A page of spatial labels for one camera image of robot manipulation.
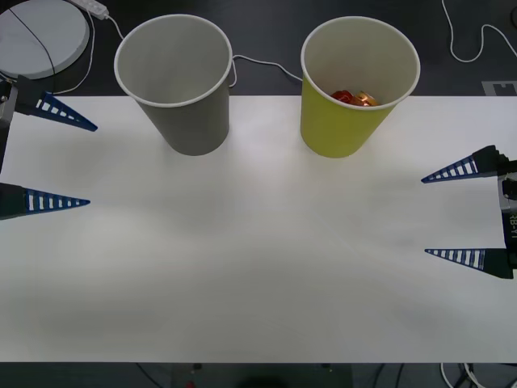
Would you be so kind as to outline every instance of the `black table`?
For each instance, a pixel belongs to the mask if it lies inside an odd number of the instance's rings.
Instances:
[[[4,1],[0,11],[19,1]],[[301,76],[300,52],[306,36],[326,20],[347,15],[380,19],[406,34],[422,62],[414,95],[485,95],[481,82],[517,80],[517,57],[495,31],[485,31],[485,50],[474,63],[460,63],[449,52],[450,31],[441,0],[103,0],[123,34],[159,15],[198,15],[217,24],[235,54],[275,61]],[[493,24],[517,48],[511,10],[517,0],[446,0],[455,28],[455,51],[477,54],[483,23]],[[88,79],[69,95],[122,95],[113,73],[120,43],[109,20],[95,21],[94,60]],[[81,57],[56,76],[56,90],[75,86],[86,73],[90,44]],[[301,85],[274,67],[239,60],[234,95],[299,95]],[[42,83],[51,88],[49,79]],[[517,95],[514,87],[496,86],[497,95]]]

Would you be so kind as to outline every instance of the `gray paper cup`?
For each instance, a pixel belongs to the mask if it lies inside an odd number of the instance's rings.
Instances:
[[[192,15],[151,19],[122,40],[115,76],[169,145],[186,155],[215,150],[229,129],[232,47],[214,23]]]

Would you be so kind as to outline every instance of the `power strip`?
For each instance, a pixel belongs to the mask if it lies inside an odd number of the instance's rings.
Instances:
[[[82,9],[83,11],[88,11],[90,14],[97,19],[104,20],[108,17],[109,12],[105,5],[100,2],[96,2],[95,0],[66,0],[67,2],[71,2],[77,8]]]

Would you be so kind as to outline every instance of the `red candy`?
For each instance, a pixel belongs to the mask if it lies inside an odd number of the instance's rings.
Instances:
[[[342,103],[350,103],[354,98],[350,91],[336,91],[330,97],[333,97]]]

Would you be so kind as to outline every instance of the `candy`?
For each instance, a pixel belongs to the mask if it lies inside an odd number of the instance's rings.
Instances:
[[[376,99],[363,91],[360,91],[358,94],[356,94],[350,103],[362,107],[376,107],[379,105]]]
[[[349,103],[350,105],[356,105],[358,107],[376,107],[379,105],[376,99],[364,91],[360,91],[356,95],[352,95],[350,91],[336,91],[330,95],[330,97],[342,103]]]
[[[354,98],[350,91],[336,91],[330,97],[333,97],[342,103],[350,103]]]

